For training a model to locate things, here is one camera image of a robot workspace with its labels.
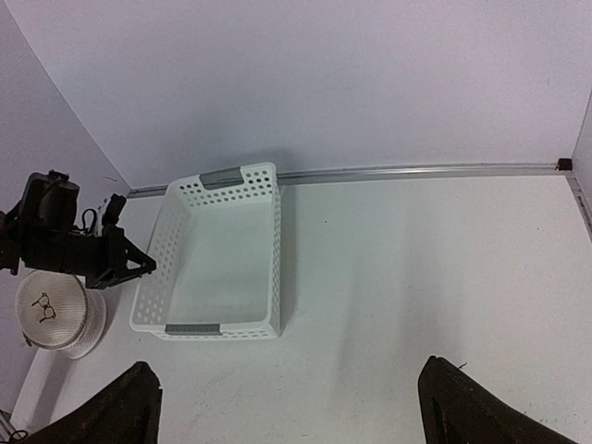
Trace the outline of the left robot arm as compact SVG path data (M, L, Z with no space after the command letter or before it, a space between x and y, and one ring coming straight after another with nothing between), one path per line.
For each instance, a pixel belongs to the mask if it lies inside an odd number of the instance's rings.
M104 290L153 273L155 259L139 249L118 225L127 199L114 194L100 211L89 208L90 224L75 224L80 187L54 170L28 178L17 204L1 214L1 267L16 275L20 265L85 278Z

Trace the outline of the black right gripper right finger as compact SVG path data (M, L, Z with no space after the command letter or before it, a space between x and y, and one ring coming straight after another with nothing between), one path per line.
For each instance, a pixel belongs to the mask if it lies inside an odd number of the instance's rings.
M443 357L430 356L417 382L427 443L570 443L487 391Z

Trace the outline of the aluminium table rail frame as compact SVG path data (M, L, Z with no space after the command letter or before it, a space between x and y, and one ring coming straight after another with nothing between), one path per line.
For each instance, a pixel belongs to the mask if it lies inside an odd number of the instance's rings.
M548 164L283 173L283 333L162 341L108 298L86 357L35 355L12 414L33 431L137 361L163 443L421 443L417 378L443 356L511 407L591 439L590 216Z

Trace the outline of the white perforated plastic basket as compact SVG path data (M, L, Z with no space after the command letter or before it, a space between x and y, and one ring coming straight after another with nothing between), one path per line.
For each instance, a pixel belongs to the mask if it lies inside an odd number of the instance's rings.
M274 339L280 320L281 196L272 163L169 184L129 326L162 340Z

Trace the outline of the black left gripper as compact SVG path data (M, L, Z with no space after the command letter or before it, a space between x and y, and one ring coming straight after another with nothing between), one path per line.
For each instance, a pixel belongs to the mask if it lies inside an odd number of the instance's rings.
M122 228L100 236L75 225L80 187L54 170L30 174L18 203L8 212L8 270L20 265L82 276L89 289L124 284L156 270L156 261L129 240Z

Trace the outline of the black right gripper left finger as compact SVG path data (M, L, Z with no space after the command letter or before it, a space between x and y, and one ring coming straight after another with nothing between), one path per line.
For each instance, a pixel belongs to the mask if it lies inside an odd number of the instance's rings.
M143 361L100 392L22 443L156 443L163 399L161 383Z

